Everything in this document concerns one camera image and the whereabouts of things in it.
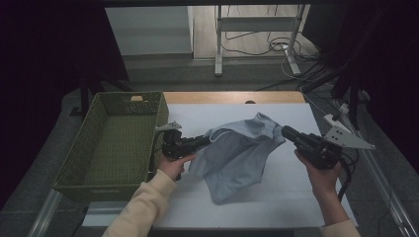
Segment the gray t-shirt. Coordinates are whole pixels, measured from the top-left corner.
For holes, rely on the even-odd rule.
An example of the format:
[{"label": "gray t-shirt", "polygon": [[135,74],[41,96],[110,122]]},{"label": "gray t-shirt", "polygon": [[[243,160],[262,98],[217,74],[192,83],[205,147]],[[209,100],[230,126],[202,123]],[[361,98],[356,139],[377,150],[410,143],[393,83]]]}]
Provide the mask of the gray t-shirt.
[{"label": "gray t-shirt", "polygon": [[260,113],[213,128],[204,135],[211,144],[197,152],[189,171],[204,178],[212,200],[222,204],[236,192],[261,183],[269,154],[285,142],[282,129]]}]

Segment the metal bracket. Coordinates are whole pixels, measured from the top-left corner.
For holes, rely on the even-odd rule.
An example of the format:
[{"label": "metal bracket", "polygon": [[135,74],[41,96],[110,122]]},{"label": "metal bracket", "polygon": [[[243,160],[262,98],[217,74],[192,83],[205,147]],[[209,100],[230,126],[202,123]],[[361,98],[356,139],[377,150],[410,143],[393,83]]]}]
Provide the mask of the metal bracket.
[{"label": "metal bracket", "polygon": [[346,131],[337,125],[333,126],[323,137],[330,143],[341,147],[359,148],[359,149],[376,149],[374,145],[367,143],[365,140]]},{"label": "metal bracket", "polygon": [[174,130],[174,129],[179,129],[182,128],[182,126],[180,124],[178,124],[177,122],[173,121],[170,123],[167,123],[166,125],[162,125],[162,126],[156,126],[156,131],[165,131],[165,130]]},{"label": "metal bracket", "polygon": [[346,131],[348,131],[349,133],[351,133],[352,134],[352,132],[348,129],[348,128],[346,128],[346,126],[344,126],[343,124],[342,124],[342,122],[340,122],[339,120],[333,120],[333,116],[332,115],[327,115],[327,116],[325,116],[325,117],[323,117],[330,125],[332,125],[332,126],[339,126],[339,127],[341,127],[342,129],[345,129]]}]

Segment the white tabletop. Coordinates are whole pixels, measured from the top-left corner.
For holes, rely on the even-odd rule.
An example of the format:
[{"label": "white tabletop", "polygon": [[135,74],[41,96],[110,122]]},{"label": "white tabletop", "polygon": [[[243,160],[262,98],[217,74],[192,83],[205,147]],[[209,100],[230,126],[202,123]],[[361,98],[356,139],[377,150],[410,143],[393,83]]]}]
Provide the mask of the white tabletop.
[{"label": "white tabletop", "polygon": [[[186,137],[202,135],[228,122],[252,119],[257,113],[300,132],[319,134],[309,104],[169,105],[169,112],[169,121],[179,123]],[[305,167],[293,154],[294,150],[288,140],[279,146],[268,157],[261,184],[240,191],[223,205],[212,202],[203,179],[186,171],[169,199],[167,215],[154,227],[267,229],[323,225]],[[125,204],[92,202],[83,226],[108,226]],[[356,221],[346,197],[342,204]]]}]

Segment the human arm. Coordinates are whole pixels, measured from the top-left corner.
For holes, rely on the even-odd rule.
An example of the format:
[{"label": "human arm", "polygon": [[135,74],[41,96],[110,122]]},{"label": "human arm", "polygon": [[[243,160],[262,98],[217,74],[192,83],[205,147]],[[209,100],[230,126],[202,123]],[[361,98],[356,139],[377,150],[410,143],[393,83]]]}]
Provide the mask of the human arm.
[{"label": "human arm", "polygon": [[312,166],[298,151],[296,157],[305,165],[312,191],[320,206],[325,226],[320,228],[323,236],[360,236],[352,220],[343,208],[335,190],[341,171],[340,163],[331,170],[318,170]]},{"label": "human arm", "polygon": [[185,171],[183,165],[194,158],[195,155],[190,155],[170,162],[162,155],[154,178],[141,184],[103,236],[147,236],[153,222],[166,213],[167,199],[176,188],[174,181]]}]

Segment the sweater sleeve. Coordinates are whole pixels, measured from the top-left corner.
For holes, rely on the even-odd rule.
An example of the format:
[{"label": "sweater sleeve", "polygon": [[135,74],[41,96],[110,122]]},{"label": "sweater sleeve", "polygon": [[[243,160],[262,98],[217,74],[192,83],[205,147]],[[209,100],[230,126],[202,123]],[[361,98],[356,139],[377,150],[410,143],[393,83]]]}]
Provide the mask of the sweater sleeve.
[{"label": "sweater sleeve", "polygon": [[111,223],[104,237],[147,236],[153,222],[165,214],[168,197],[176,184],[161,170],[148,183],[142,183],[121,214]]},{"label": "sweater sleeve", "polygon": [[360,233],[351,219],[336,223],[333,225],[320,227],[320,233],[323,237],[360,237]]}]

